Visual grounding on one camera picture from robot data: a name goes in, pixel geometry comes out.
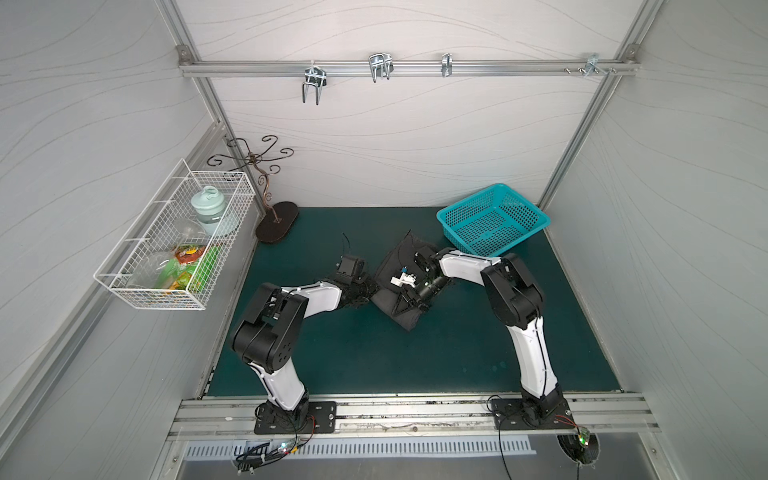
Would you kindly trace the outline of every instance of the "black cloth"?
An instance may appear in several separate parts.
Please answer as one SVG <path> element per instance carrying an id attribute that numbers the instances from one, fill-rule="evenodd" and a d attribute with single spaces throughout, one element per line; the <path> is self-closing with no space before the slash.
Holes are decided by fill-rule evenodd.
<path id="1" fill-rule="evenodd" d="M 393 276 L 400 278 L 403 267 L 406 267 L 408 273 L 415 274 L 419 279 L 426 275 L 413 259 L 416 251 L 422 247 L 429 248 L 433 253 L 437 251 L 435 244 L 420 240 L 409 231 L 400 243 L 386 254 L 386 257 L 384 257 L 384 260 L 373 275 L 374 280 L 379 285 L 379 291 L 373 295 L 371 300 L 389 318 L 395 320 L 398 325 L 409 332 L 416 326 L 422 311 L 414 307 L 399 315 L 395 315 L 394 312 L 398 307 L 402 287 L 391 283 L 390 280 Z"/>

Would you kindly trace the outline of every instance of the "vent grille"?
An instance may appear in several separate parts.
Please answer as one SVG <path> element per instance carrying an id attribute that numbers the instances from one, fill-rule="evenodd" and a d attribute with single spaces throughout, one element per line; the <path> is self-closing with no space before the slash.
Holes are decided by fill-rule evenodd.
<path id="1" fill-rule="evenodd" d="M 192 441 L 187 445 L 185 459 L 232 460 L 237 455 L 267 440 Z M 285 439 L 273 440 L 274 448 Z M 527 435 L 502 437 L 505 455 L 535 455 Z M 301 458 L 383 458 L 383 457 L 487 457 L 499 455 L 498 436 L 440 436 L 414 439 L 318 439 L 314 438 L 287 459 Z"/>

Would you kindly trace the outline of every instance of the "jewelry stand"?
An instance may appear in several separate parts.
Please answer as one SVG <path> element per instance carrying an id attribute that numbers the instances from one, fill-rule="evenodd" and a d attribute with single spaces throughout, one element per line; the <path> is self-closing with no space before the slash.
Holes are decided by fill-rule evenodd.
<path id="1" fill-rule="evenodd" d="M 270 189 L 270 176 L 274 174 L 278 174 L 280 172 L 280 165 L 270 165 L 270 167 L 266 170 L 263 170 L 261 167 L 259 167 L 259 164 L 262 162 L 273 162 L 277 160 L 282 160 L 284 158 L 292 157 L 293 156 L 293 149 L 292 148 L 281 148 L 280 153 L 283 154 L 282 157 L 278 158 L 270 158 L 265 159 L 264 155 L 272 147 L 275 146 L 277 143 L 277 136 L 276 135 L 265 135 L 261 138 L 261 141 L 263 142 L 271 142 L 270 146 L 266 148 L 264 152 L 261 154 L 255 154 L 250 150 L 250 146 L 248 145 L 248 142 L 245 141 L 243 138 L 235 138 L 233 141 L 241 141 L 245 144 L 246 149 L 248 150 L 248 153 L 246 154 L 245 160 L 241 160 L 239 158 L 230 157 L 228 155 L 222 155 L 222 154 L 216 154 L 208 159 L 208 165 L 211 167 L 218 167 L 221 165 L 221 159 L 217 157 L 225 157 L 225 158 L 231 158 L 233 160 L 242 161 L 245 163 L 242 167 L 236 167 L 228 171 L 234 171 L 239 170 L 241 168 L 245 168 L 248 165 L 252 165 L 253 168 L 259 171 L 259 178 L 257 180 L 257 184 L 259 187 L 262 187 L 261 190 L 261 200 L 264 205 L 264 208 L 268 210 L 266 216 L 259 222 L 258 227 L 256 227 L 256 236 L 259 239 L 259 241 L 262 241 L 264 243 L 278 243 L 280 242 L 287 234 L 288 230 L 293 225 L 293 222 L 296 220 L 296 218 L 299 216 L 299 207 L 294 202 L 279 202 L 274 205 L 269 205 L 269 201 L 272 200 L 272 194 L 269 192 Z"/>

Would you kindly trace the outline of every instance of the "blue basket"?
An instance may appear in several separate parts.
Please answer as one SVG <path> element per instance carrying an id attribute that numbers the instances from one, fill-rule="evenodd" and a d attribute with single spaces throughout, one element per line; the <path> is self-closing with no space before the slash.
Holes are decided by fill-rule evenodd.
<path id="1" fill-rule="evenodd" d="M 496 184 L 437 213 L 456 248 L 496 257 L 549 225 L 549 217 L 522 195 Z"/>

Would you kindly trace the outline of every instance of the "work surface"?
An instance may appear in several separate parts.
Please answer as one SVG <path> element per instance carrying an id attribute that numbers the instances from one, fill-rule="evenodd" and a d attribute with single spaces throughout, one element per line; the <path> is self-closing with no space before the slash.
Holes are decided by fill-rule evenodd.
<path id="1" fill-rule="evenodd" d="M 451 244 L 436 207 L 303 208 L 277 245 L 260 244 L 250 265 L 209 396 L 263 395 L 258 378 L 230 349 L 248 301 L 263 282 L 299 286 L 328 276 L 342 251 L 372 273 L 411 230 L 438 247 Z M 560 264 L 543 232 L 512 249 L 546 295 L 542 314 L 552 368 L 563 390 L 618 389 Z M 520 389 L 520 369 L 506 327 L 491 311 L 485 289 L 453 280 L 410 332 L 372 303 L 305 319 L 293 363 L 310 394 L 389 392 L 506 392 Z"/>

